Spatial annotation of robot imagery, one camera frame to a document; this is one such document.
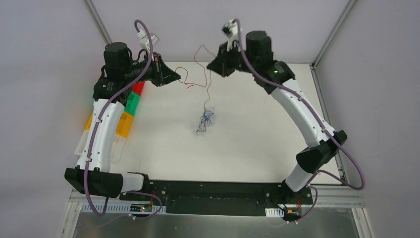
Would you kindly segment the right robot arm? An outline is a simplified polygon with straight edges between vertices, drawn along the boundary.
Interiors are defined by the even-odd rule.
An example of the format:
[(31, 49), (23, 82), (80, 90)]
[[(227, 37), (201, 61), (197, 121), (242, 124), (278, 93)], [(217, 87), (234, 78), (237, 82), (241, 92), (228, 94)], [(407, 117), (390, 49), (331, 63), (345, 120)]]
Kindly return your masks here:
[(271, 38), (265, 31), (247, 33), (245, 51), (240, 50), (237, 34), (224, 33), (228, 41), (219, 46), (207, 69), (222, 77), (235, 71), (255, 71), (255, 82), (285, 109), (304, 137), (307, 147), (296, 155), (297, 165), (281, 185), (282, 199), (294, 203), (316, 171), (337, 154), (337, 143), (343, 145), (347, 134), (324, 122), (312, 108), (290, 67), (273, 58)]

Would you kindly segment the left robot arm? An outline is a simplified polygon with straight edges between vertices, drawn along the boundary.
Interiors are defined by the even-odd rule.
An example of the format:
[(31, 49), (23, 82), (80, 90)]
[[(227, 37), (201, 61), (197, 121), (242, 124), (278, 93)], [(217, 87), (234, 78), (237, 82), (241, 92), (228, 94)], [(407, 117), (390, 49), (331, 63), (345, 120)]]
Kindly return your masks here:
[(76, 166), (67, 168), (64, 174), (65, 180), (81, 194), (117, 198), (121, 193), (132, 191), (138, 200), (150, 197), (151, 187), (144, 183), (147, 175), (110, 172), (115, 133), (133, 84), (150, 81), (159, 87), (181, 78), (164, 63), (161, 54), (143, 52), (144, 59), (138, 61), (132, 59), (131, 50), (123, 42), (105, 47), (105, 64), (94, 85), (94, 108), (87, 141)]

